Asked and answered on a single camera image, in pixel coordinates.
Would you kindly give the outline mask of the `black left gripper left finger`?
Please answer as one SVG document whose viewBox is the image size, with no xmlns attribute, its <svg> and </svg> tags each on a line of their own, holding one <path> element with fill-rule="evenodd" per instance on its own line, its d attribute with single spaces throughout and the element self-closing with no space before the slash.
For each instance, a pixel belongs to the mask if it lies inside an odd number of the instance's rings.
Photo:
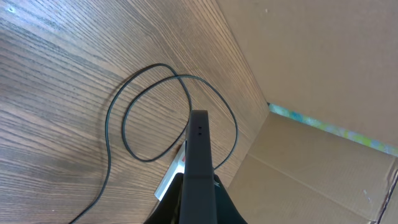
<svg viewBox="0 0 398 224">
<path fill-rule="evenodd" d="M 144 224 L 179 224 L 183 174 L 175 175 L 163 199 Z"/>
</svg>

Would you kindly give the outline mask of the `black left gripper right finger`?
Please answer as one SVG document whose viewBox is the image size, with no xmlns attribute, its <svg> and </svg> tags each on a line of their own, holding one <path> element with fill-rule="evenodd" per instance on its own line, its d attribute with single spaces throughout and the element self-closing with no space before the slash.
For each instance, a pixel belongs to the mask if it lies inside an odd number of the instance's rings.
<svg viewBox="0 0 398 224">
<path fill-rule="evenodd" d="M 214 186 L 217 224 L 247 224 L 216 174 L 214 175 Z"/>
</svg>

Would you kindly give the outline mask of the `black samsung smartphone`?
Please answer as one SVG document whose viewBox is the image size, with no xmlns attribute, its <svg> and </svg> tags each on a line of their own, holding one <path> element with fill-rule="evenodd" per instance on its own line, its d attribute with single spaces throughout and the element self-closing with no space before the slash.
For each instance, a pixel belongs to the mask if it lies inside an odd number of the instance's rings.
<svg viewBox="0 0 398 224">
<path fill-rule="evenodd" d="M 193 110 L 186 136 L 180 223 L 217 222 L 208 112 Z"/>
</svg>

